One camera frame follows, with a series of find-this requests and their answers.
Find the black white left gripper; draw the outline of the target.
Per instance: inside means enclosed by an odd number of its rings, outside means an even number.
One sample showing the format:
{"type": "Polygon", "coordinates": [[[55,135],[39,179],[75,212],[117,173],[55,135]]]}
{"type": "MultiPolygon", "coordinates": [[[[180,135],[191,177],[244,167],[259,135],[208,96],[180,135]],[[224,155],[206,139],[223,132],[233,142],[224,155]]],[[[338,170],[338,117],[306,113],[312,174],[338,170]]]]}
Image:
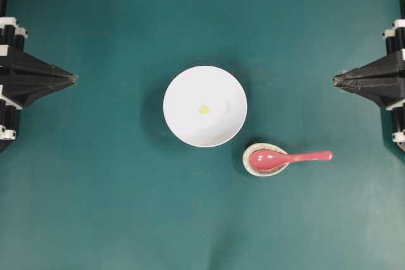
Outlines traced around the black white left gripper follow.
{"type": "Polygon", "coordinates": [[[1,17],[1,152],[16,140],[23,108],[76,84],[76,75],[23,51],[27,30],[15,17],[1,17]],[[14,72],[51,77],[11,77],[14,72]]]}

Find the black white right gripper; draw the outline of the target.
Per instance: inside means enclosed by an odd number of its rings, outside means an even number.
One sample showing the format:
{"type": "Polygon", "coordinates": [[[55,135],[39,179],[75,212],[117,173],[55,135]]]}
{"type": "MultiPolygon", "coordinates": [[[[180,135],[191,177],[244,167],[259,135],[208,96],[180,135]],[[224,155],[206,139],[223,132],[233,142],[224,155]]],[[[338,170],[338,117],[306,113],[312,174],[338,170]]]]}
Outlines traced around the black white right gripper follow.
{"type": "Polygon", "coordinates": [[[333,78],[334,86],[384,107],[391,114],[395,145],[404,152],[404,19],[382,33],[387,55],[333,78]],[[397,77],[398,80],[357,80],[397,77]]]}

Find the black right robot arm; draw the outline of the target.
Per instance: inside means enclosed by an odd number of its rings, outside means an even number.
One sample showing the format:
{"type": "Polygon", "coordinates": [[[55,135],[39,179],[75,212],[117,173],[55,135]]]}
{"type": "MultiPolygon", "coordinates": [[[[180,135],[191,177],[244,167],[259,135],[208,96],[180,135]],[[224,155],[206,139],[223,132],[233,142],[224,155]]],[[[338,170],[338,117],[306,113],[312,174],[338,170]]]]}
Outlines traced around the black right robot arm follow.
{"type": "Polygon", "coordinates": [[[404,0],[401,17],[382,32],[386,55],[350,71],[339,73],[333,85],[374,102],[390,113],[391,141],[404,150],[404,0]]]}

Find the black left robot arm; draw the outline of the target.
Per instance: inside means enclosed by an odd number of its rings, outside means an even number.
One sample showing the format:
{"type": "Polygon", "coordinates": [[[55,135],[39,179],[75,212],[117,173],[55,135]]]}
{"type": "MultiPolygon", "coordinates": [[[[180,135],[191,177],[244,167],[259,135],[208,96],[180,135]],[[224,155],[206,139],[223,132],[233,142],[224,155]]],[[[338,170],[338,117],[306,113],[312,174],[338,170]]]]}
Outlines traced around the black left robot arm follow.
{"type": "Polygon", "coordinates": [[[76,84],[77,76],[24,51],[27,30],[1,0],[1,151],[18,138],[23,109],[76,84]]]}

